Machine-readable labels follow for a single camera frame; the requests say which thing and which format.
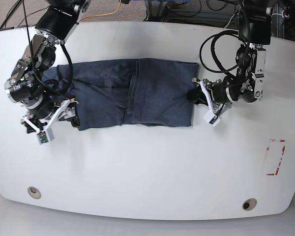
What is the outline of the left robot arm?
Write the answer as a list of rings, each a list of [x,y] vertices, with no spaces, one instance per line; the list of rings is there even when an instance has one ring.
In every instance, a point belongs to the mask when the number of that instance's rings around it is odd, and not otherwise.
[[[206,39],[218,70],[205,66],[207,71],[225,74],[222,81],[203,80],[204,87],[197,86],[187,94],[194,104],[217,106],[231,104],[242,99],[254,103],[262,97],[266,59],[265,45],[271,40],[271,17],[274,0],[239,0],[238,31],[224,30]],[[225,69],[217,57],[215,44],[222,36],[233,36],[242,42],[236,53],[235,66]]]

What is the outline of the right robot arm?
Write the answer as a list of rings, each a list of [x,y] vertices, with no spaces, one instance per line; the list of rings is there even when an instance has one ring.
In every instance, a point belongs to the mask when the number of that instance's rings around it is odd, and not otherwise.
[[[54,118],[57,104],[75,102],[75,98],[67,93],[73,80],[73,64],[65,43],[79,25],[90,1],[50,0],[48,4],[47,11],[35,26],[36,34],[29,39],[24,54],[4,84],[8,98],[28,111],[21,120],[27,133],[43,134],[47,124],[41,119]],[[55,62],[57,44],[69,65],[68,78],[61,86],[56,79],[43,81],[44,72]]]

